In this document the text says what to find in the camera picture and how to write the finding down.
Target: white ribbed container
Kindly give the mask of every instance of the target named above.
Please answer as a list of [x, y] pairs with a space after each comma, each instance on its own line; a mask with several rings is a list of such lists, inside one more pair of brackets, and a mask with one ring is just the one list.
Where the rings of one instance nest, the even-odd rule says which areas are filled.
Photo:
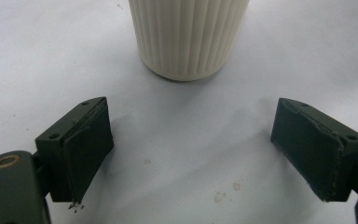
[[157, 74], [192, 81], [217, 72], [249, 0], [130, 0], [142, 61]]

